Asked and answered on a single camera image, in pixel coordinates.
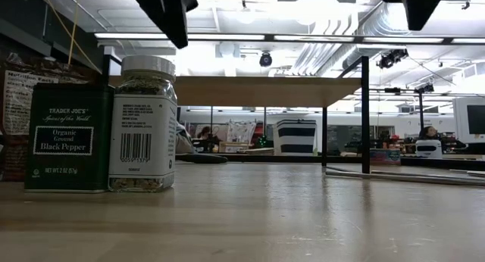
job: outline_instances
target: silver lid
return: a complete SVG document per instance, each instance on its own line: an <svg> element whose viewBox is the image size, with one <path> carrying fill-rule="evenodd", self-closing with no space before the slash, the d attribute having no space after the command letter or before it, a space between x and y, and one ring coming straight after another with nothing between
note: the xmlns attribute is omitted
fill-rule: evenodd
<svg viewBox="0 0 485 262"><path fill-rule="evenodd" d="M121 72L127 70L150 70L175 76L175 65L164 58L151 55L131 55L121 62Z"/></svg>

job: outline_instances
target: yellow wire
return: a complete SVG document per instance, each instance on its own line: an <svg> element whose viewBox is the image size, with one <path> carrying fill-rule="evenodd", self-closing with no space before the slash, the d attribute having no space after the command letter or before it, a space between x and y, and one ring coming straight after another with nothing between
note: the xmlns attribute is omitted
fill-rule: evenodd
<svg viewBox="0 0 485 262"><path fill-rule="evenodd" d="M67 64L70 65L70 59L73 55L73 47L74 47L74 37L76 36L76 26L77 26L77 12L79 11L79 0L76 0L76 12L74 12L74 25L73 25L73 32L70 40L70 48L69 48L69 58L67 60Z"/></svg>
<svg viewBox="0 0 485 262"><path fill-rule="evenodd" d="M98 71L98 73L101 73L102 74L102 72L97 68L97 66L94 65L94 63L91 61L91 59L88 58L88 55L86 55L86 53L84 52L84 50L81 49L81 47L79 46L79 44L77 44L76 40L73 38L73 35L69 32L69 30L67 29L66 25L62 22L61 17L59 17L58 12L54 9L54 5L52 5L51 0L47 0L47 2L48 2L48 5L51 7L52 11L54 11L54 15L57 17L57 19L61 23L62 27L66 31L66 33L69 35L70 39L72 39L74 41L75 46L79 49L79 51L81 52L81 54L83 54L83 56L86 58L86 60L91 64L91 66L96 71Z"/></svg>

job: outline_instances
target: glass spice jar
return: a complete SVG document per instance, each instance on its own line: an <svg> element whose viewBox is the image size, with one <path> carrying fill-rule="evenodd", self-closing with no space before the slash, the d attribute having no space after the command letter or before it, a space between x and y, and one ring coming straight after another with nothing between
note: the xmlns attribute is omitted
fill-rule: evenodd
<svg viewBox="0 0 485 262"><path fill-rule="evenodd" d="M175 66L160 57L128 56L114 95L108 188L159 192L174 183Z"/></svg>

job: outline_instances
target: barcode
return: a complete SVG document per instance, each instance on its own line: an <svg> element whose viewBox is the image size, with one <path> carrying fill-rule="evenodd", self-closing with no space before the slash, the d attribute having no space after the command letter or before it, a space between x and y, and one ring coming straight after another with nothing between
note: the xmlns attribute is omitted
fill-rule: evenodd
<svg viewBox="0 0 485 262"><path fill-rule="evenodd" d="M149 161L151 148L152 134L121 133L121 161Z"/></svg>

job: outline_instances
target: green tin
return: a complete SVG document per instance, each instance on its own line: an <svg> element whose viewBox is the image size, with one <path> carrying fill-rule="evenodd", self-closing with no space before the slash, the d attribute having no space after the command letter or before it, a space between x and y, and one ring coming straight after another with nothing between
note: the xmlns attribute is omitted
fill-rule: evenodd
<svg viewBox="0 0 485 262"><path fill-rule="evenodd" d="M106 190L113 94L109 86L34 87L26 192Z"/></svg>

